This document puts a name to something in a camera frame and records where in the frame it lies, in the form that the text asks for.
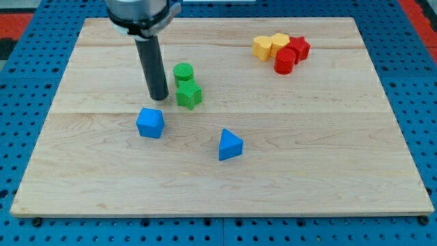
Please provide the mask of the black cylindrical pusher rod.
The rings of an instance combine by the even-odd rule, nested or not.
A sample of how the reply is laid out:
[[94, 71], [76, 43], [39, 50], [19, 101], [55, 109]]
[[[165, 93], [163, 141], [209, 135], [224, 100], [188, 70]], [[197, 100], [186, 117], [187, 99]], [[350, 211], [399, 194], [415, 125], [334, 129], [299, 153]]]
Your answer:
[[167, 78], [157, 36], [136, 41], [147, 89], [152, 100], [164, 100], [169, 95]]

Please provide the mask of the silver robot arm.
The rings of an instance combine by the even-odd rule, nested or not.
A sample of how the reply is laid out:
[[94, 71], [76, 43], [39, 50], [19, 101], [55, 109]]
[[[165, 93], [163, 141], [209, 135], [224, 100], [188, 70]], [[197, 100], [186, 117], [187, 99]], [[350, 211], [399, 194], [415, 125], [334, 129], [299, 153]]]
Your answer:
[[169, 90], [158, 34], [182, 11], [169, 0], [107, 0], [107, 13], [121, 34], [135, 40], [150, 98], [164, 100]]

